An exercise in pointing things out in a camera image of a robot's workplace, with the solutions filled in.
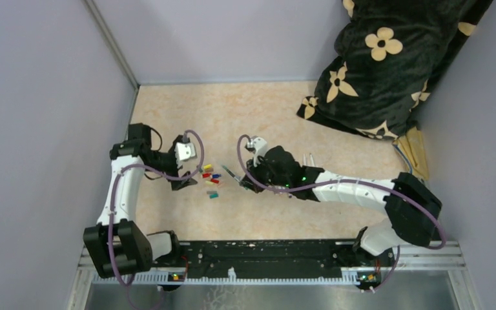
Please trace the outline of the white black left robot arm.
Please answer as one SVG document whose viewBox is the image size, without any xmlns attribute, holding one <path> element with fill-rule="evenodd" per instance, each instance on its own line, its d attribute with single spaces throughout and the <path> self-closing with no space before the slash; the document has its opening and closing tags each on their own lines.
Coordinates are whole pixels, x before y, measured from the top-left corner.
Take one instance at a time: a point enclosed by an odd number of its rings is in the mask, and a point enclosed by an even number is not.
<svg viewBox="0 0 496 310">
<path fill-rule="evenodd" d="M 96 224 L 87 227 L 83 242 L 98 275 L 117 278 L 146 272 L 161 262 L 177 265 L 181 246 L 174 231 L 145 234 L 136 224 L 136 207 L 142 179 L 153 172 L 178 191 L 197 182 L 205 149 L 193 130 L 178 135 L 167 152 L 152 148 L 155 129 L 143 123 L 130 124 L 126 140 L 109 152 L 112 177 L 106 202 Z"/>
</svg>

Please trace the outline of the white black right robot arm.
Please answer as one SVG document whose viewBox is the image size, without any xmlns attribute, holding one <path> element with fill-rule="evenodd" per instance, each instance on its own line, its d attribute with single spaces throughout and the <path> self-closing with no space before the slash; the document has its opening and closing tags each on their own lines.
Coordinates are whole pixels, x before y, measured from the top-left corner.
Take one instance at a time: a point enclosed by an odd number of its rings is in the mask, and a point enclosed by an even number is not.
<svg viewBox="0 0 496 310">
<path fill-rule="evenodd" d="M 401 172 L 392 180 L 354 178 L 297 162 L 283 147 L 247 144 L 253 155 L 245 164 L 242 185 L 259 193 L 285 192 L 299 200 L 357 205 L 385 216 L 363 227 L 353 244 L 353 258 L 370 266 L 385 250 L 409 243 L 431 248 L 442 203 L 414 175 Z"/>
</svg>

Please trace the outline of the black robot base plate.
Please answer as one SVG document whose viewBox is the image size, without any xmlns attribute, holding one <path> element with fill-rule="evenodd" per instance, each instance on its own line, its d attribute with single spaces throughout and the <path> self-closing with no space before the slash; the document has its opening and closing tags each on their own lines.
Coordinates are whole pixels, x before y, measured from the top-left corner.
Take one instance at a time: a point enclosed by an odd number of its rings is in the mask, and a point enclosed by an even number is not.
<svg viewBox="0 0 496 310">
<path fill-rule="evenodd" d="M 374 257 L 353 244 L 352 239 L 183 241 L 177 254 L 153 266 L 177 267 L 189 279 L 338 280 L 348 268 L 375 274 L 393 265 L 391 249 Z"/>
</svg>

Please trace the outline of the dark grey marker pen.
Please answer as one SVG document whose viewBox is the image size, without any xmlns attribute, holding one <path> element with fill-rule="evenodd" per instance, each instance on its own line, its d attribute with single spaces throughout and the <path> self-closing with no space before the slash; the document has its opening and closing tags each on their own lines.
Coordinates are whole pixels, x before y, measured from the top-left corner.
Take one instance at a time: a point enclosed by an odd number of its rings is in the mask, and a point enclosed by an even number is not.
<svg viewBox="0 0 496 310">
<path fill-rule="evenodd" d="M 231 176 L 234 181 L 240 186 L 243 187 L 245 190 L 249 190 L 249 187 L 247 186 L 246 182 L 244 181 L 243 177 L 234 173 L 231 169 L 229 169 L 227 166 L 222 165 L 223 170 Z"/>
</svg>

